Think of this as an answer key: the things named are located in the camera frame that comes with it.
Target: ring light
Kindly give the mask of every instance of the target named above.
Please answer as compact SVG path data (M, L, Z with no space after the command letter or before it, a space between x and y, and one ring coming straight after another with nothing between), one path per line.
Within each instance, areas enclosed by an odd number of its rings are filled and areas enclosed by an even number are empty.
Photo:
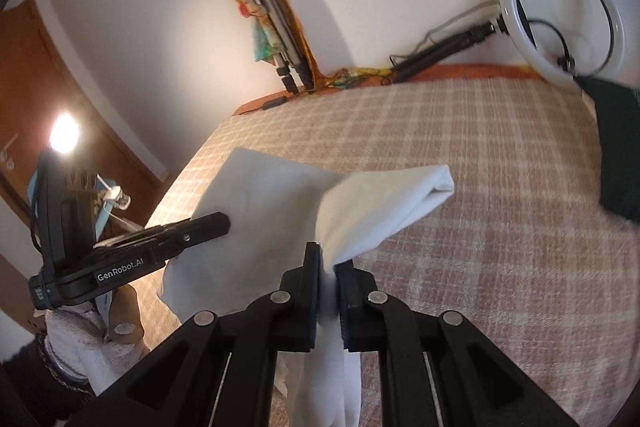
M613 0L600 0L607 17L609 19L609 30L612 44L609 56L603 68L596 73L614 78L622 68L622 59L625 51L625 35L623 31L622 19L620 12ZM551 84L566 89L580 90L574 82L574 76L570 73L562 71L556 64L549 62L533 45L520 17L518 16L518 7L516 0L500 0L500 10L504 19L504 24L509 32L511 39L526 61L536 70L544 79Z

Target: light bulb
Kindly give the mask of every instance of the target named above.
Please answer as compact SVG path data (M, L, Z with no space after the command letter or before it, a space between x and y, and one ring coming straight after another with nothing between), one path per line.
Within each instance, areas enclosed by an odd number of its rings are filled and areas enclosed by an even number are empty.
M53 150L66 154L76 146L79 135L80 130L78 129L76 120L66 112L61 114L56 120L56 123L53 124L53 129L49 136L49 144Z

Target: plaid bedspread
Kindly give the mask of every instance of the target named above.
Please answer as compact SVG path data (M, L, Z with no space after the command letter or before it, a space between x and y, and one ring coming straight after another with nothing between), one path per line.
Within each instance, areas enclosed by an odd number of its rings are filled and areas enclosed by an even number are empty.
M640 228L598 205L598 135L578 95L451 79L232 117L149 224L191 216L236 146L345 172L448 164L455 195L356 265L412 309L462 312L585 427L607 425L640 378ZM178 325L160 280L134 284L150 347ZM376 357L363 359L361 425L380 425ZM277 397L271 423L286 423Z

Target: gloved hand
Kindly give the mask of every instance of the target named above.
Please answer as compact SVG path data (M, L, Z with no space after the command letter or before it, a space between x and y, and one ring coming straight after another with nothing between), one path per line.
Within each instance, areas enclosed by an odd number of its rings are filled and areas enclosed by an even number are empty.
M102 393L148 353L135 290L125 285L101 301L47 311L45 350L70 380Z

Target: bolt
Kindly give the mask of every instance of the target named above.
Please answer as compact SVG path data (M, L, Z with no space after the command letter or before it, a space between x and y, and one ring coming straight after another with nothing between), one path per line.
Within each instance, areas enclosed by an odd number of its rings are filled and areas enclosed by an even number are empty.
M369 302L373 302L373 304L384 304L388 298L384 292L375 291L369 294Z
M462 315L458 312L448 311L444 312L442 316L442 320L445 321L449 326L459 326L462 324Z
M209 326L215 318L216 316L213 313L203 310L193 315L193 322L199 326Z
M276 304L284 304L285 302L289 302L290 298L291 295L289 295L289 292L283 290L277 290L271 294L271 300Z

